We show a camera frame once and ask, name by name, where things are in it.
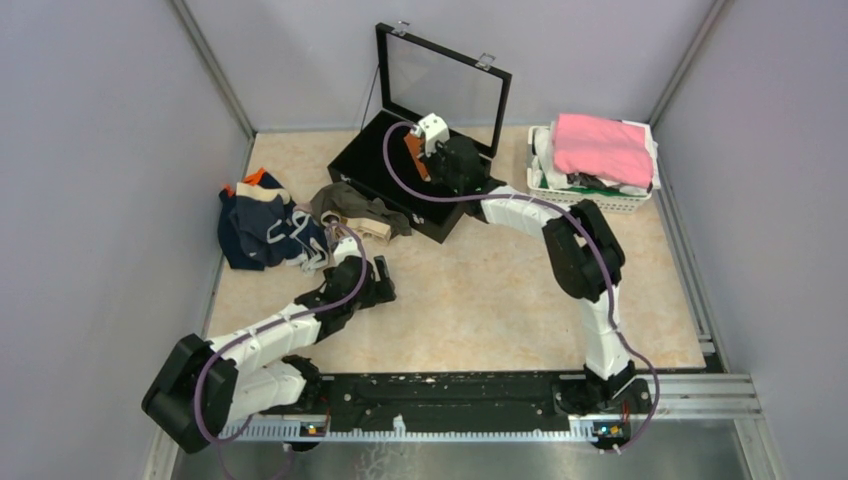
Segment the orange underwear white waistband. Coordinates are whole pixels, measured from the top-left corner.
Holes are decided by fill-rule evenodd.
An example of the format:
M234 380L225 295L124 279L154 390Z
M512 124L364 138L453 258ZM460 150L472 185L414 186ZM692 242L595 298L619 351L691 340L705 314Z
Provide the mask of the orange underwear white waistband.
M425 141L423 138L409 132L404 137L404 143L409 151L409 154L414 163L416 172L420 179L424 182L430 182L431 176L425 165L423 158L425 156Z

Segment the olive beige underwear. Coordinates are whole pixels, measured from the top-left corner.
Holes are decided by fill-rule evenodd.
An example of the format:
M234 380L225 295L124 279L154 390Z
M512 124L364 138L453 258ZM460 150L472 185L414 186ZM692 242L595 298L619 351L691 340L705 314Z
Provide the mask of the olive beige underwear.
M351 185L335 182L321 188L310 200L309 206L316 220L334 212L344 219L368 219L385 224L390 229L390 239L411 236L412 227L408 218L391 210L380 198L368 199Z

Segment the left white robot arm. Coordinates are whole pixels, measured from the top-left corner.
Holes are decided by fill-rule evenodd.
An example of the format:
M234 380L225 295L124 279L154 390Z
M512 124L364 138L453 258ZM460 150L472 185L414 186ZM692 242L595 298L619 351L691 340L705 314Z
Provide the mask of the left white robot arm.
M225 426L275 407L308 413L319 404L321 374L297 350L341 331L357 311L395 298L385 257L348 256L325 271L318 288L250 328L181 338L141 409L186 453L221 439Z

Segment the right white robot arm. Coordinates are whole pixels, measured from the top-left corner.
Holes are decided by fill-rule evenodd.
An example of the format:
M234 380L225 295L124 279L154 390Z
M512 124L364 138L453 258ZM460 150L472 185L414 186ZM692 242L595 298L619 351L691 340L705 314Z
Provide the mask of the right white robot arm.
M599 207L582 200L569 208L523 194L492 178L472 140L426 140L417 157L432 183L443 185L469 215L544 242L559 287L577 300L586 340L585 378L562 393L574 414L627 412L640 397L632 350L619 329L619 284L624 252Z

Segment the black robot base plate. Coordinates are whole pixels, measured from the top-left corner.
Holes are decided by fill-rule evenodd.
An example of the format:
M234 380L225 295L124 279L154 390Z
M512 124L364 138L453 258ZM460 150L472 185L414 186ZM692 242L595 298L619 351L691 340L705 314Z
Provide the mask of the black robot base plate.
M337 374L263 413L316 416L332 433L390 431L397 418L411 433L531 433L565 431L590 415L629 423L651 401L644 379L605 400L576 371Z

